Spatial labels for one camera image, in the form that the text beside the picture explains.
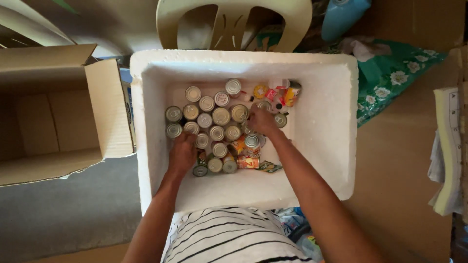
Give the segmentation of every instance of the beige plastic chair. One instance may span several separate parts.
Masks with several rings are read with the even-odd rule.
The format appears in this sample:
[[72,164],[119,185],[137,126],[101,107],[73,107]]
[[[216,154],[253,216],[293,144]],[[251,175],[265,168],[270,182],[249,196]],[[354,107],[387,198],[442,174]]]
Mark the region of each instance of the beige plastic chair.
[[240,50],[242,35],[253,7],[273,10],[286,22],[275,52],[292,52],[304,38],[312,20],[311,0],[160,0],[156,11],[156,27],[162,47],[177,49],[180,18],[194,8],[211,4],[218,6],[218,13],[210,50]]

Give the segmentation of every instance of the hand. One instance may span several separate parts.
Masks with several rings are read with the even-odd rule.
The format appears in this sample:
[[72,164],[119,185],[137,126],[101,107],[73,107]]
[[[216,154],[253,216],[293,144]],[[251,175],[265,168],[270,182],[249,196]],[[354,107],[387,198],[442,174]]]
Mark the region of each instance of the hand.
[[192,168],[197,160],[197,148],[195,147],[195,134],[182,132],[174,139],[174,145],[169,152],[169,168],[166,176],[180,179]]
[[256,105],[250,107],[250,119],[247,122],[254,131],[264,134],[267,137],[273,132],[279,131],[275,118],[265,109],[260,109]]

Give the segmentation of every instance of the pile of cans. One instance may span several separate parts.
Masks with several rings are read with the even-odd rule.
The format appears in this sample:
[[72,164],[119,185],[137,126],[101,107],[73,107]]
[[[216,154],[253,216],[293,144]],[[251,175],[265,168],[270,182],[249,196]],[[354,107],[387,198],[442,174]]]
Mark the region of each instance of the pile of cans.
[[[283,80],[281,84],[283,83],[288,88],[291,83],[295,85],[289,80],[287,82]],[[232,174],[237,169],[259,168],[260,149],[265,145],[266,137],[247,126],[249,109],[245,105],[234,104],[228,109],[226,106],[230,99],[253,102],[255,98],[263,99],[270,93],[268,99],[254,103],[259,108],[264,108],[274,114],[277,126],[283,128],[287,124],[288,114],[286,110],[283,110],[283,107],[287,109],[284,95],[281,95],[281,98],[275,98],[276,94],[272,96],[270,91],[273,89],[264,87],[264,85],[255,87],[252,96],[241,90],[241,83],[237,79],[230,79],[226,83],[225,91],[219,91],[214,97],[210,97],[202,96],[198,87],[191,86],[185,91],[189,104],[182,109],[177,106],[170,106],[166,109],[165,115],[168,121],[166,135],[169,138],[176,138],[182,131],[197,135],[195,144],[198,148],[198,156],[193,175],[205,176],[209,171]],[[272,106],[272,103],[276,101],[281,107]]]

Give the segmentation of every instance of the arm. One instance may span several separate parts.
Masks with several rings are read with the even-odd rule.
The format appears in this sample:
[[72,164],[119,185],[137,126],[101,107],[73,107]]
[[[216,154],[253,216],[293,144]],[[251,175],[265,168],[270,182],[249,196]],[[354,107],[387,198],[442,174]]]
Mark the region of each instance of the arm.
[[249,121],[255,131],[265,134],[276,148],[301,210],[317,238],[326,262],[383,262],[376,247],[336,197],[314,167],[276,127],[271,114],[252,107]]
[[162,257],[174,215],[180,183],[197,158],[196,135],[182,133],[174,140],[169,169],[138,225],[122,263],[155,263]]

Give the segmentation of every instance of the person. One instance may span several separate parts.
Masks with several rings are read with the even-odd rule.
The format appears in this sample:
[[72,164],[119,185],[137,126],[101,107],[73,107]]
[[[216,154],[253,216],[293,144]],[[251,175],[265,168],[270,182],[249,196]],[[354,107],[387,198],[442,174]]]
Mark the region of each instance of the person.
[[[248,125],[267,136],[276,148],[325,262],[383,262],[333,190],[276,126],[273,116],[253,106]],[[284,235],[270,211],[213,207],[185,215],[171,227],[179,186],[197,158],[196,138],[187,133],[175,138],[168,170],[122,262],[313,262]],[[168,238],[170,227],[173,233]],[[161,258],[166,239],[169,247]]]

